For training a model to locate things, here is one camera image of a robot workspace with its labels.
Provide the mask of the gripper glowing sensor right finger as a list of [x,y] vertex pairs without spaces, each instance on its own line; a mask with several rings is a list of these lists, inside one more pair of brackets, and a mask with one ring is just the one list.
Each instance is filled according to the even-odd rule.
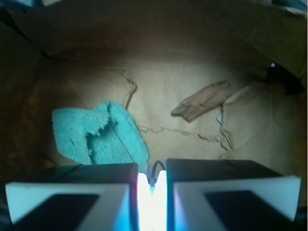
[[168,231],[297,231],[301,178],[251,160],[166,161]]

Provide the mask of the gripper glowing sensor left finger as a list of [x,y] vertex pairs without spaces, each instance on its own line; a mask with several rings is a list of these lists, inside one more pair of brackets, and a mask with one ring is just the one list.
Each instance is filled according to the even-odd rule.
[[5,186],[12,231],[138,231],[138,165],[52,167]]

